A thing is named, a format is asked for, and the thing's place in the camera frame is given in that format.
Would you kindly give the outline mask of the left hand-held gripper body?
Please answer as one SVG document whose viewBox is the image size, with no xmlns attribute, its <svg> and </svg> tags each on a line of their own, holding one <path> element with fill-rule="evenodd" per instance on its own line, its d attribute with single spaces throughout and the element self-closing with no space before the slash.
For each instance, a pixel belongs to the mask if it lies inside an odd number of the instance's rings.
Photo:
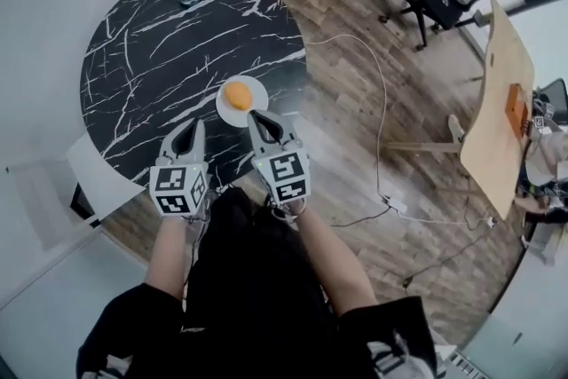
<svg viewBox="0 0 568 379">
<path fill-rule="evenodd" d="M 163 217 L 195 217 L 209 189 L 204 153 L 162 153 L 150 169 L 150 196 Z"/>
</svg>

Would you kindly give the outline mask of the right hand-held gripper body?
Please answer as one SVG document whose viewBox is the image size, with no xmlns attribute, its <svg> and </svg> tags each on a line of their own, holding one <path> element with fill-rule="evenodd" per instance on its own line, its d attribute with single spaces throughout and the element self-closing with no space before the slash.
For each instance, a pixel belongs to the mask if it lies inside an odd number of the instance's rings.
<svg viewBox="0 0 568 379">
<path fill-rule="evenodd" d="M 310 195 L 310 160 L 301 140 L 289 140 L 271 152 L 255 154 L 252 165 L 276 206 Z"/>
</svg>

